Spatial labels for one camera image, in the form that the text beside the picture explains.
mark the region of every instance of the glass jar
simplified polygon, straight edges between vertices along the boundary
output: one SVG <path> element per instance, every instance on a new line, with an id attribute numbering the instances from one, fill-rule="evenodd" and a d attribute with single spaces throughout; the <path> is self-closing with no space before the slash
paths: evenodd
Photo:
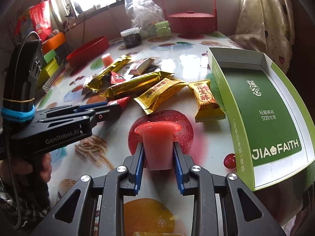
<path id="1" fill-rule="evenodd" d="M 156 23 L 156 33 L 158 37 L 167 37 L 171 36 L 171 28 L 169 27 L 169 22 L 167 20 Z"/>
<path id="2" fill-rule="evenodd" d="M 123 42 L 126 48 L 133 48 L 142 43 L 139 27 L 130 28 L 122 31 L 120 35 L 123 37 Z"/>

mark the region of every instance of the curtain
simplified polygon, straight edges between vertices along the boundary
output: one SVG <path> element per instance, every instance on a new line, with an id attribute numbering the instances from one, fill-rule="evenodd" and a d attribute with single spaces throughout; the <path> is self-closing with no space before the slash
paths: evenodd
<path id="1" fill-rule="evenodd" d="M 286 74 L 295 39 L 291 0 L 242 0 L 230 38 L 245 49 L 266 53 Z"/>

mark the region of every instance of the red tray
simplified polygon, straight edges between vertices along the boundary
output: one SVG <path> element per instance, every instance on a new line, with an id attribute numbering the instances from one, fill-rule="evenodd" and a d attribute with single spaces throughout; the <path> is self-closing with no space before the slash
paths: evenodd
<path id="1" fill-rule="evenodd" d="M 80 48 L 76 49 L 67 56 L 71 67 L 80 67 L 88 63 L 93 58 L 101 55 L 109 47 L 106 36 L 96 38 Z"/>

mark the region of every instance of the clear plastic bag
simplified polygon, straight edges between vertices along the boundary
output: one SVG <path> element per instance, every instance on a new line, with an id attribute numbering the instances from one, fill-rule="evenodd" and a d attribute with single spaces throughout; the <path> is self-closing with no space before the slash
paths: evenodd
<path id="1" fill-rule="evenodd" d="M 155 23 L 164 21 L 163 11 L 152 0 L 125 0 L 132 27 L 139 27 L 142 38 L 155 36 Z"/>

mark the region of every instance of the yellow rubber band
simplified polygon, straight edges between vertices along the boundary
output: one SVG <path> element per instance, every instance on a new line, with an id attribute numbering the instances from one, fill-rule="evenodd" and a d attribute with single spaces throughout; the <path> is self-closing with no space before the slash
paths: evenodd
<path id="1" fill-rule="evenodd" d="M 34 99 L 35 99 L 35 98 L 29 99 L 29 100 L 23 100 L 23 101 L 21 101 L 21 100 L 12 100 L 12 99 L 6 99 L 6 98 L 4 98 L 3 100 L 5 100 L 5 101 L 10 101 L 10 102 L 16 102 L 16 103 L 27 103 L 27 102 L 33 101 Z"/>

